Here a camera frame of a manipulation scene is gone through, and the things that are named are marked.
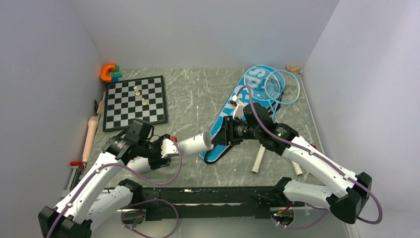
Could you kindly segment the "white shuttlecock tube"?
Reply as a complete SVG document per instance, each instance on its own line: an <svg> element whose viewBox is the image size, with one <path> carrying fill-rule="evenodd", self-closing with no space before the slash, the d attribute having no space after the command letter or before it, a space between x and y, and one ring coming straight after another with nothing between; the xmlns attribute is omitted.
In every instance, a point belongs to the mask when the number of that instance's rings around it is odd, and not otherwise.
<svg viewBox="0 0 420 238"><path fill-rule="evenodd" d="M178 142L182 157L197 155L210 150L211 134L203 132Z"/></svg>

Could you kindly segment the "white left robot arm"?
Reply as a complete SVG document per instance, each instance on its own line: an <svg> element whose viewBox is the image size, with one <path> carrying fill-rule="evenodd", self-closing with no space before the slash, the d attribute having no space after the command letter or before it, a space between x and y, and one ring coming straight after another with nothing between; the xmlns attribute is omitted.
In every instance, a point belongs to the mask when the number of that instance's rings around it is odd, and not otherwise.
<svg viewBox="0 0 420 238"><path fill-rule="evenodd" d="M138 207L143 187L131 179L122 180L108 195L100 194L121 170L140 178L141 173L169 166L172 157L182 157L175 138L165 134L151 141L153 131L153 125L135 119L128 130L111 137L81 181L57 205L39 212L43 236L89 238L118 209Z"/></svg>

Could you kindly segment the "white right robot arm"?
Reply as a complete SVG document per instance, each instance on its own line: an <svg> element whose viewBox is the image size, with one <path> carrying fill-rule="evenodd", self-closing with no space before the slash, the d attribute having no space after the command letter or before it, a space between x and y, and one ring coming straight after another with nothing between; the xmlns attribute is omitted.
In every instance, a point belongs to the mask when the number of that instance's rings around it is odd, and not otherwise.
<svg viewBox="0 0 420 238"><path fill-rule="evenodd" d="M267 150L304 167L323 185L299 182L283 177L273 187L272 199L279 206L305 202L328 209L342 222L353 224L368 201L372 178L340 167L311 146L296 130L277 123L267 109L258 103L246 105L244 119L224 116L214 145L238 145L243 140L258 140Z"/></svg>

